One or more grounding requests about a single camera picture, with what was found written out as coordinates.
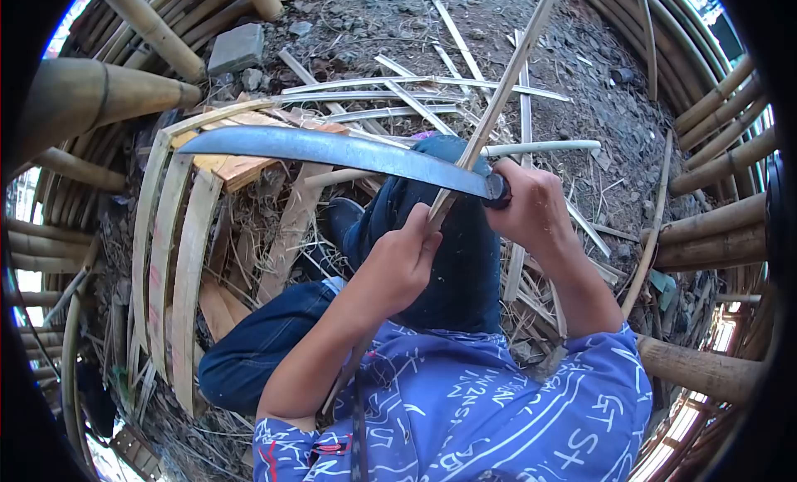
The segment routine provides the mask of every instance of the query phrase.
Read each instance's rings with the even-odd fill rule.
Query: blue jeans
[[[413,146],[419,152],[455,162],[466,142],[435,136]],[[479,158],[473,169],[489,172]],[[413,206],[431,205],[438,188],[403,178],[387,178],[348,230],[340,246],[356,271],[376,240],[404,226]],[[432,265],[429,286],[397,323],[418,329],[501,333],[500,246],[478,198],[457,198],[441,229],[443,242]],[[254,415],[263,387],[282,358],[324,314],[335,292],[322,282],[296,284],[241,321],[199,363],[199,388],[215,406]]]

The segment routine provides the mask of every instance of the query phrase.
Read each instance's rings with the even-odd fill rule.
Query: hand
[[[376,240],[351,281],[335,298],[354,305],[354,312],[368,318],[365,324],[381,323],[406,308],[421,295],[432,270],[432,260],[443,235],[426,235],[430,207],[415,204],[404,227]]]
[[[583,252],[570,224],[559,177],[524,169],[510,158],[502,158],[493,170],[504,176],[512,189],[507,208],[484,209],[493,230],[522,245],[546,272],[573,252]]]

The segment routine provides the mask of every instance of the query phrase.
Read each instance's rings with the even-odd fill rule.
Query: person
[[[465,142],[417,151],[456,161]],[[475,172],[490,172],[481,159]],[[440,232],[438,188],[387,178],[367,209],[330,202],[330,237],[354,268],[286,288],[205,354],[215,405],[255,414],[254,480],[624,480],[652,393],[635,336],[571,226],[560,178],[509,159],[502,210],[457,198]],[[522,245],[555,284],[567,357],[544,383],[510,357],[500,244]],[[351,349],[377,330],[334,423],[315,430]]]

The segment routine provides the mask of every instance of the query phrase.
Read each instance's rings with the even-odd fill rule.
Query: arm
[[[618,331],[623,313],[573,231],[562,180],[543,170],[524,169],[508,158],[494,170],[509,182],[512,200],[503,210],[485,209],[490,227],[522,245],[551,279],[569,337]]]
[[[324,404],[349,350],[373,335],[385,319],[408,308],[429,284],[443,235],[425,235],[428,211],[426,204],[416,204],[403,228],[377,240],[346,288],[274,370],[263,388],[257,418],[313,429],[308,419]]]

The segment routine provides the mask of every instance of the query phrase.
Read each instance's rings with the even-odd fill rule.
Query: left hand
[[[415,204],[404,227],[376,240],[371,253],[351,281],[335,298],[356,307],[352,317],[363,317],[371,326],[410,307],[421,295],[432,270],[432,261],[443,235],[426,234],[430,207]]]

